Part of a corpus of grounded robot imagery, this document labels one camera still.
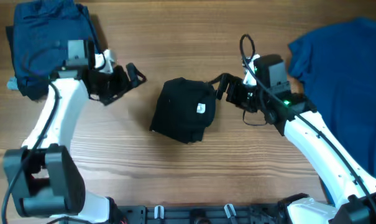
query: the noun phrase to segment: navy fabric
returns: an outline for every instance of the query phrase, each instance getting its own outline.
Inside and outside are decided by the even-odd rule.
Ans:
[[[100,52],[98,38],[87,7],[73,0],[34,1],[18,4],[14,14],[13,65],[18,88],[23,95],[36,100],[47,94],[48,85],[22,69],[22,63],[43,77],[48,77],[68,58],[68,40],[94,40]]]
[[[292,42],[289,72],[351,156],[376,177],[376,22],[358,18]]]

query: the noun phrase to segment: folded blue clothing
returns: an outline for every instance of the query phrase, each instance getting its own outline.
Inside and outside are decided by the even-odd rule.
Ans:
[[[7,28],[18,89],[36,100],[46,95],[48,85],[29,77],[29,70],[48,77],[68,58],[68,40],[94,40],[101,52],[87,7],[73,0],[34,1],[18,4],[14,26]]]
[[[304,84],[333,135],[376,177],[376,22],[323,27],[289,48],[290,75]]]

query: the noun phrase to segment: wooden surface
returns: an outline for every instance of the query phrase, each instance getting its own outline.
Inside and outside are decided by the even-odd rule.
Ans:
[[[0,1],[0,208],[7,182],[2,156],[17,149],[35,125],[43,102],[6,89],[14,72],[4,27],[15,2]],[[273,126],[245,125],[242,111],[217,102],[203,142],[181,144],[148,131],[165,81],[243,76],[238,41],[250,33],[261,55],[290,58],[287,44],[306,32],[355,16],[376,19],[376,1],[84,1],[119,63],[134,62],[148,82],[114,104],[90,101],[71,154],[88,190],[119,205],[222,205],[276,202],[304,192],[324,201],[305,157]],[[302,91],[297,82],[295,91]],[[249,114],[253,123],[262,114]],[[8,217],[17,216],[14,204]]]

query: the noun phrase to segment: blue cloth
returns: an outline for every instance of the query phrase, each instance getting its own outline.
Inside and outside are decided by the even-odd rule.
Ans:
[[[88,39],[94,40],[96,51],[100,52],[87,7],[75,4],[73,0],[18,4],[15,8],[13,43],[10,42],[10,47],[21,93],[36,100],[48,92],[48,85],[29,77],[23,71],[22,63],[28,67],[29,59],[36,54],[30,70],[48,77],[55,67],[61,66],[68,58],[68,40]]]
[[[376,22],[358,18],[292,42],[289,72],[350,155],[376,178]]]

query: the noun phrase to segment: white tag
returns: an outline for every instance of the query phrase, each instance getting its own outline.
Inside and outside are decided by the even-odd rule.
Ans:
[[[206,112],[206,105],[199,103],[198,104],[198,109],[196,110],[197,113],[204,113]]]

